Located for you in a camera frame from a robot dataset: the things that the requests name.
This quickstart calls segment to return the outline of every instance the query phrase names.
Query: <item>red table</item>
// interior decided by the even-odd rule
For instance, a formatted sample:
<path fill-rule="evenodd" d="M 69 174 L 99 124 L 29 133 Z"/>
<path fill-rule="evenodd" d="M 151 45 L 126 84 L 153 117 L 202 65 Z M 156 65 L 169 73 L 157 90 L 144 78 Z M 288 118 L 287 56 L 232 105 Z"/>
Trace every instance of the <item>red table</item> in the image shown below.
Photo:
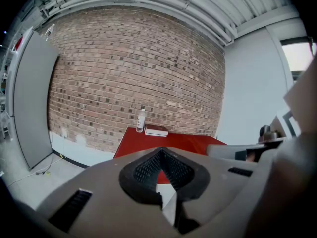
<path fill-rule="evenodd" d="M 210 144 L 225 145 L 210 136 L 168 133 L 167 137 L 155 137 L 146 136 L 144 131 L 137 133 L 135 128 L 129 127 L 123 136 L 114 158 L 160 146 L 176 147 L 185 151 L 206 155 L 206 148 Z M 163 171 L 158 176 L 158 184 L 169 184 Z"/>

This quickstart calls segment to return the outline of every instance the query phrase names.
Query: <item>gray partition panel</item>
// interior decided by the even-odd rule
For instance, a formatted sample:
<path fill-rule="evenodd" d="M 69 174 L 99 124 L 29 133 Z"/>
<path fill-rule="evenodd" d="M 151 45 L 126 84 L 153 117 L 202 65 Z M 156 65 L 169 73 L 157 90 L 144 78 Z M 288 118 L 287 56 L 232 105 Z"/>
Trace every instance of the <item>gray partition panel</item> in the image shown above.
<path fill-rule="evenodd" d="M 30 168 L 52 152 L 47 101 L 57 55 L 57 49 L 34 32 L 18 68 L 13 102 L 15 128 Z"/>

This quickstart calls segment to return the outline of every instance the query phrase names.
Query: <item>floor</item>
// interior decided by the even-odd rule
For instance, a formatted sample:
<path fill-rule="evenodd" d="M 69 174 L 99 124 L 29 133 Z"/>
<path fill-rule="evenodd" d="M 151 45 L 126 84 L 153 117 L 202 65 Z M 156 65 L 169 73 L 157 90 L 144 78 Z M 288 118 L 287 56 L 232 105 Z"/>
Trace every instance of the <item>floor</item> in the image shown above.
<path fill-rule="evenodd" d="M 36 209 L 39 204 L 59 186 L 82 172 L 84 169 L 78 167 L 68 161 L 62 159 L 51 165 L 50 169 L 44 175 L 31 175 L 37 170 L 46 167 L 51 163 L 60 159 L 59 156 L 53 154 L 42 160 L 34 169 L 28 170 L 23 155 L 21 154 L 15 141 L 0 138 L 0 172 L 3 171 L 2 179 L 6 183 L 11 192 L 11 195 L 33 209 Z M 28 176 L 20 181 L 13 183 L 25 176 Z"/>

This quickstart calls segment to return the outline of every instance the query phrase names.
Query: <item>brick wall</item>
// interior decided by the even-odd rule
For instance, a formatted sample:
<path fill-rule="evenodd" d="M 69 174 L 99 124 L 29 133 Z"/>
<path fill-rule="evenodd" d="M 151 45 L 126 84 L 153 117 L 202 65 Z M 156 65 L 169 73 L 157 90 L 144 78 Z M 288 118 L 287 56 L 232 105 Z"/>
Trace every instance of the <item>brick wall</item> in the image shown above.
<path fill-rule="evenodd" d="M 185 23 L 156 11 L 106 7 L 55 20 L 60 50 L 49 93 L 49 128 L 116 151 L 145 107 L 146 122 L 213 136 L 224 91 L 224 53 Z"/>

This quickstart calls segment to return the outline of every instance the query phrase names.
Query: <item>plastic bottle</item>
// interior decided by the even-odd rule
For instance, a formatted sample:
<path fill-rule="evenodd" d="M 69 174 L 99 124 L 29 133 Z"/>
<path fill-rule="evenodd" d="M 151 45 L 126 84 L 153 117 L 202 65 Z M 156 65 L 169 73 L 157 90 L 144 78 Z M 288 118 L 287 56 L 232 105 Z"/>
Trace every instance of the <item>plastic bottle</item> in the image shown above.
<path fill-rule="evenodd" d="M 145 109 L 141 109 L 141 112 L 138 115 L 138 124 L 137 124 L 137 128 L 136 128 L 136 131 L 138 133 L 141 133 L 143 131 L 145 115 L 146 115 Z"/>
<path fill-rule="evenodd" d="M 51 33 L 52 33 L 53 29 L 54 29 L 54 26 L 55 26 L 55 24 L 51 25 L 48 28 L 48 30 L 46 31 L 46 33 L 45 33 L 45 40 L 46 41 L 48 40 L 49 36 L 51 35 Z"/>

